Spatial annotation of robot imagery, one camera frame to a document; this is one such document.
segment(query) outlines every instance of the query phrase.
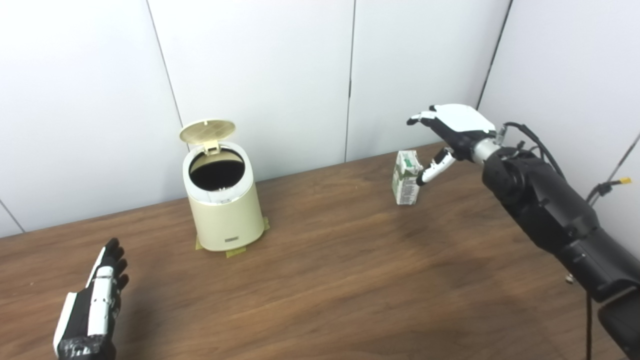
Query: robotic hand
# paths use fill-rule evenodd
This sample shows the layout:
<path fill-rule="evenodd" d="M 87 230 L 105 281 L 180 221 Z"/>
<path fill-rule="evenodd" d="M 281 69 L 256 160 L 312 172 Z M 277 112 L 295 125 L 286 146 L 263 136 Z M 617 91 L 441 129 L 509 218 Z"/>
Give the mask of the robotic hand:
<path fill-rule="evenodd" d="M 639 360 L 640 263 L 600 227 L 593 208 L 564 180 L 537 136 L 524 125 L 505 124 L 536 142 L 551 165 L 521 146 L 503 147 L 506 127 L 497 134 L 470 106 L 431 106 L 407 124 L 418 122 L 447 143 L 453 158 L 483 166 L 484 185 L 539 248 L 553 254 L 593 300 L 604 303 L 598 312 L 603 327 L 630 360 Z M 429 167 L 421 183 L 446 167 Z"/>
<path fill-rule="evenodd" d="M 111 342 L 120 311 L 120 292 L 129 282 L 122 272 L 127 261 L 118 239 L 105 245 L 93 265 L 86 286 L 67 294 L 53 337 L 60 360 L 114 360 Z"/>

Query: cream trash can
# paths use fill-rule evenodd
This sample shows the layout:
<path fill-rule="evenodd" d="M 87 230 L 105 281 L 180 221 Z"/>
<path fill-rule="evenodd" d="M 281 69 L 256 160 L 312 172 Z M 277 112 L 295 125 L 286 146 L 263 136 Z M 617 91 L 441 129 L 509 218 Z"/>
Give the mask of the cream trash can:
<path fill-rule="evenodd" d="M 198 232 L 210 251 L 227 251 L 258 240 L 264 221 L 251 162 L 232 142 L 231 121 L 202 120 L 185 126 L 180 139 L 196 146 L 184 158 L 182 176 Z"/>

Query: robot finger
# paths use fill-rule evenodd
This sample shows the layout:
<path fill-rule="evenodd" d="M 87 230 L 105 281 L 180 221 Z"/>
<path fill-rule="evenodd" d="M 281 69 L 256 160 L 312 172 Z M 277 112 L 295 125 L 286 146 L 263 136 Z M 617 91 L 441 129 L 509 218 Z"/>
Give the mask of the robot finger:
<path fill-rule="evenodd" d="M 127 268 L 127 260 L 120 259 L 115 265 L 113 265 L 113 277 L 119 277 L 120 274 Z"/>
<path fill-rule="evenodd" d="M 118 238 L 111 238 L 107 245 L 104 246 L 104 257 L 111 256 L 119 247 L 120 241 L 118 241 Z"/>
<path fill-rule="evenodd" d="M 118 278 L 118 291 L 122 291 L 125 286 L 129 283 L 129 276 L 124 274 Z"/>
<path fill-rule="evenodd" d="M 113 253 L 111 254 L 111 257 L 115 260 L 118 261 L 120 259 L 122 259 L 122 256 L 124 256 L 124 249 L 122 247 L 118 247 L 116 248 Z"/>

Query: table surface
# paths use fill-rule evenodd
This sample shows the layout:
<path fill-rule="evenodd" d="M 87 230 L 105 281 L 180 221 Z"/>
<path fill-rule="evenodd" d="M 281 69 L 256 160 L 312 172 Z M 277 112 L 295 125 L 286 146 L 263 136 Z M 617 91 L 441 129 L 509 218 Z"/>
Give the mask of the table surface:
<path fill-rule="evenodd" d="M 65 295 L 112 236 L 131 277 L 118 359 L 583 359 L 583 290 L 481 169 L 457 163 L 398 206 L 395 159 L 259 183 L 271 229 L 228 259 L 195 250 L 186 199 L 0 240 L 0 359 L 55 358 Z M 622 358 L 594 323 L 595 359 Z"/>

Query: black cable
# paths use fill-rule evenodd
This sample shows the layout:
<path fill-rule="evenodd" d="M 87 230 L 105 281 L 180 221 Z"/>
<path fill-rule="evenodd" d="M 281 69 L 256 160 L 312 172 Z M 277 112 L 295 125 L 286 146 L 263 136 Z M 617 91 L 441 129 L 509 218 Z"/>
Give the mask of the black cable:
<path fill-rule="evenodd" d="M 542 150 L 540 149 L 540 146 L 538 146 L 538 145 L 532 146 L 531 149 L 529 149 L 529 152 L 532 152 L 533 150 L 536 150 L 536 149 L 538 149 L 538 151 L 540 151 L 540 158 L 542 160 L 544 160 L 545 159 L 545 153 L 542 152 Z"/>
<path fill-rule="evenodd" d="M 591 297 L 589 296 L 589 293 L 587 293 L 587 340 L 586 340 L 587 356 L 586 356 L 586 360 L 591 360 L 592 328 L 593 328 L 593 313 L 591 312 Z"/>
<path fill-rule="evenodd" d="M 516 129 L 520 130 L 521 133 L 523 133 L 528 138 L 530 138 L 531 141 L 536 143 L 536 145 L 540 147 L 540 151 L 545 155 L 547 155 L 547 157 L 549 158 L 549 163 L 551 163 L 551 166 L 556 170 L 558 175 L 560 175 L 560 177 L 564 179 L 564 174 L 560 169 L 560 166 L 556 162 L 556 159 L 554 159 L 553 155 L 551 155 L 551 152 L 549 152 L 545 144 L 543 144 L 542 141 L 540 141 L 540 138 L 538 138 L 538 135 L 536 135 L 533 131 L 531 131 L 531 129 L 529 129 L 526 125 L 518 124 L 517 122 L 505 122 L 504 126 L 515 127 Z"/>

